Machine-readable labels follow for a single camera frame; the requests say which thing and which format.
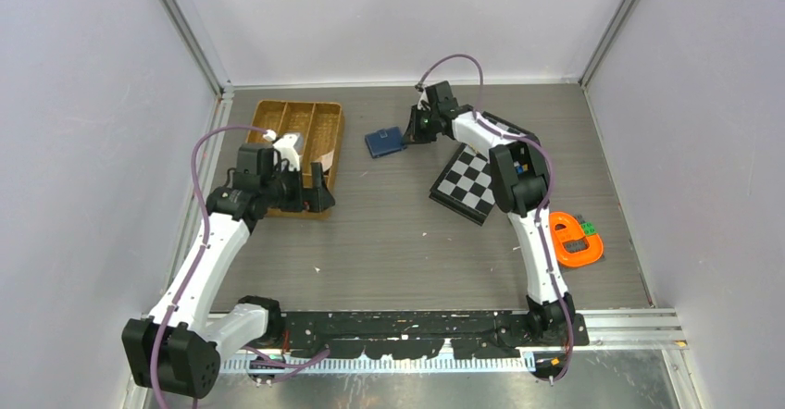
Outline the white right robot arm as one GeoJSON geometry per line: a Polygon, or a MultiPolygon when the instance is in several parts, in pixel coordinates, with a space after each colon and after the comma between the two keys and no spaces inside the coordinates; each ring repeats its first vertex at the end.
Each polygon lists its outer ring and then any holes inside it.
{"type": "Polygon", "coordinates": [[[506,213],[522,251],[527,276],[527,325],[540,344],[561,336],[575,344],[576,311],[556,260],[549,225],[552,160],[539,139],[496,115],[462,105],[446,82],[416,87],[405,144],[432,143],[441,135],[470,147],[490,166],[491,190],[506,213]]]}

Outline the blue card holder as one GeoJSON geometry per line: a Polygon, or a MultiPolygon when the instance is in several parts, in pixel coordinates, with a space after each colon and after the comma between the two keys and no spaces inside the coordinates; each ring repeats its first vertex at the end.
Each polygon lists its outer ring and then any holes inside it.
{"type": "Polygon", "coordinates": [[[399,127],[373,131],[364,136],[369,155],[376,159],[404,151],[403,133],[399,127]]]}

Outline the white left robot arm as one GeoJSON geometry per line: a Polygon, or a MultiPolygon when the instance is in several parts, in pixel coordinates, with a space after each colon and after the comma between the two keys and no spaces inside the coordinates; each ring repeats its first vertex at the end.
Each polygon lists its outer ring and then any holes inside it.
{"type": "Polygon", "coordinates": [[[202,399],[213,389],[222,360],[253,341],[276,346],[285,331],[280,303],[247,295],[211,323],[219,286],[269,210],[319,214],[334,204],[320,161],[303,169],[294,150],[242,145],[228,183],[202,199],[200,229],[164,296],[148,316],[130,319],[122,330],[135,384],[202,399]]]}

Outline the tan credit card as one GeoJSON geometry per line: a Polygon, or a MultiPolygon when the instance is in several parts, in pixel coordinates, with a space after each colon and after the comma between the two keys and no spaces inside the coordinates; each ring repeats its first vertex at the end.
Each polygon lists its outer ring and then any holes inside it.
{"type": "Polygon", "coordinates": [[[315,162],[321,165],[324,174],[327,174],[333,166],[335,158],[335,151],[332,150],[324,155],[320,155],[315,159],[315,162]]]}

